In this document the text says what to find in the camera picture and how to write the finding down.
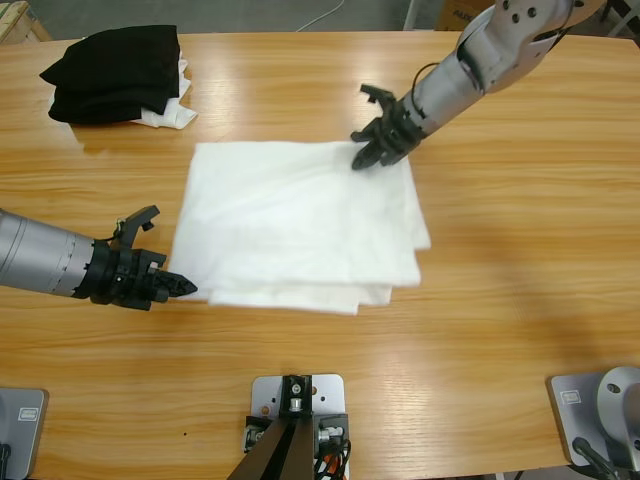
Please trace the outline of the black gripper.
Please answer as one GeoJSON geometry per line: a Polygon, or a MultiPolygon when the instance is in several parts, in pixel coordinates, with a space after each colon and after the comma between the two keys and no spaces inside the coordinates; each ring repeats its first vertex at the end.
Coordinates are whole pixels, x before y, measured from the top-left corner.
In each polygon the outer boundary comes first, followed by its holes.
{"type": "Polygon", "coordinates": [[[148,311],[153,302],[165,303],[195,293],[198,287],[180,274],[159,270],[166,256],[144,249],[114,249],[105,240],[93,241],[91,260],[74,297],[94,304],[148,311]]]}
{"type": "Polygon", "coordinates": [[[394,165],[426,138],[402,102],[389,97],[380,99],[378,103],[382,114],[350,135],[353,142],[367,143],[356,153],[351,164],[353,170],[394,165]]]}

